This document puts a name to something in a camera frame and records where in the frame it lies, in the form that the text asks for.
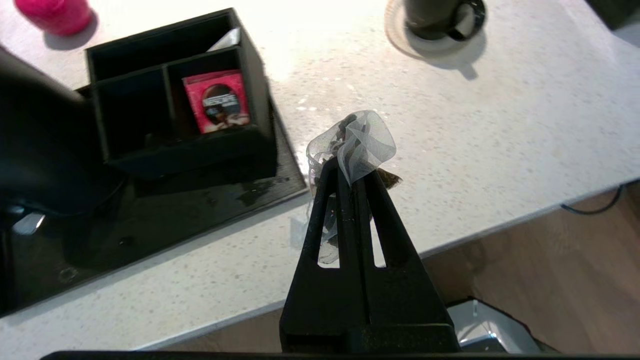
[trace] white countertop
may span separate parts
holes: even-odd
[[[71,50],[12,3],[0,42],[72,88],[88,83],[84,47],[236,7],[302,165],[348,113],[385,119],[398,149],[383,167],[404,179],[390,194],[422,254],[640,177],[640,49],[582,0],[486,0],[473,80],[390,45],[387,0],[93,0],[97,31]],[[306,200],[0,319],[0,359],[153,347],[281,306]]]

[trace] nescafe logo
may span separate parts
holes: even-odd
[[[227,85],[216,84],[202,94],[204,113],[213,124],[227,123],[227,117],[240,114],[240,101]]]

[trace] wooden floor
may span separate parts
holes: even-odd
[[[597,208],[612,193],[575,207]],[[640,354],[640,186],[596,216],[557,210],[431,256],[445,302],[479,298],[565,353]],[[279,352],[272,313],[167,350]]]

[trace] black organizer box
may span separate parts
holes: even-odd
[[[233,28],[238,45],[206,53]],[[157,179],[252,154],[275,158],[264,69],[233,9],[91,47],[87,59],[108,164]],[[182,78],[232,69],[242,72],[251,122],[200,134]]]

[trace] black cable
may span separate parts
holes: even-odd
[[[561,208],[569,211],[570,213],[574,213],[576,215],[597,215],[597,214],[602,214],[603,212],[611,209],[615,204],[618,203],[618,200],[620,200],[620,195],[622,195],[622,189],[624,188],[624,185],[620,185],[618,187],[618,190],[616,191],[616,195],[613,197],[613,199],[611,199],[611,201],[608,203],[608,205],[606,205],[604,208],[600,208],[597,210],[578,210],[578,209],[574,209],[571,206],[567,206],[567,205],[560,205]]]

